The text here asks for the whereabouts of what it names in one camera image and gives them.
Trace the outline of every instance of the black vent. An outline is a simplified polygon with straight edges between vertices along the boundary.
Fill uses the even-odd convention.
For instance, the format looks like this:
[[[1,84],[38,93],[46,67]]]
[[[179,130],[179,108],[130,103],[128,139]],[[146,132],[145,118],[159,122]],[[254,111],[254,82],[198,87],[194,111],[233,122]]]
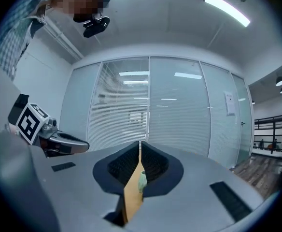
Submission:
[[[240,221],[252,212],[225,182],[217,182],[210,187],[235,222]]]
[[[63,164],[60,164],[60,165],[52,166],[52,169],[53,169],[54,172],[57,172],[57,171],[61,171],[61,170],[67,169],[67,168],[72,168],[74,166],[75,166],[75,164],[73,162],[67,162],[67,163],[63,163]]]

